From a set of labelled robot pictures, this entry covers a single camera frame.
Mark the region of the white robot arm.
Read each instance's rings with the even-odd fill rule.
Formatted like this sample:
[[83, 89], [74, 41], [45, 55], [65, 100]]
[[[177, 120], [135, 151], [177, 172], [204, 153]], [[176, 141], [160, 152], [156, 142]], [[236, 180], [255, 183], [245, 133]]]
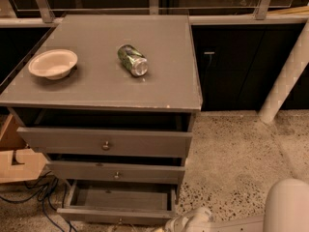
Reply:
[[281, 180], [267, 194], [265, 213], [213, 222], [207, 208], [197, 208], [166, 222], [154, 232], [309, 232], [309, 185], [298, 179]]

